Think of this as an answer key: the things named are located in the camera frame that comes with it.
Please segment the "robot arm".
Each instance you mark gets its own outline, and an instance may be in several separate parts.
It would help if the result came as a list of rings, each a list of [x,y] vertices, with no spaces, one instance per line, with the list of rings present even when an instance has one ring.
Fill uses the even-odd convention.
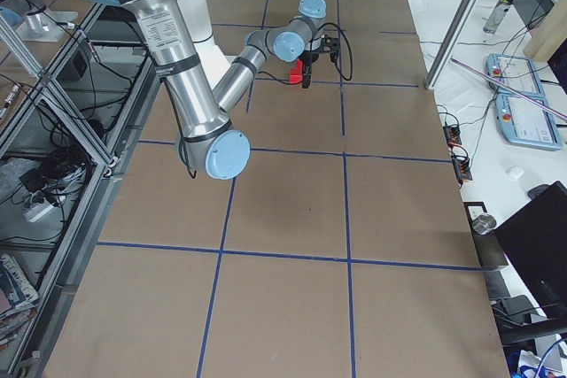
[[[230,180],[246,167],[250,143],[234,129],[229,113],[267,59],[296,60],[321,33],[324,0],[300,0],[299,14],[284,27],[257,30],[232,62],[220,57],[201,62],[216,50],[206,0],[90,0],[131,12],[166,84],[179,130],[181,161],[191,171]]]

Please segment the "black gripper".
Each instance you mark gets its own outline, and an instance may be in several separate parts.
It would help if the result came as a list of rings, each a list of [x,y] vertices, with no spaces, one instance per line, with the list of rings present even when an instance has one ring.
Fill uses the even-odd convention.
[[[311,64],[316,62],[319,56],[320,56],[319,47],[311,46],[310,44],[308,44],[308,46],[299,56],[299,60],[302,63],[301,87],[303,89],[308,89],[311,85],[311,76],[312,76]]]

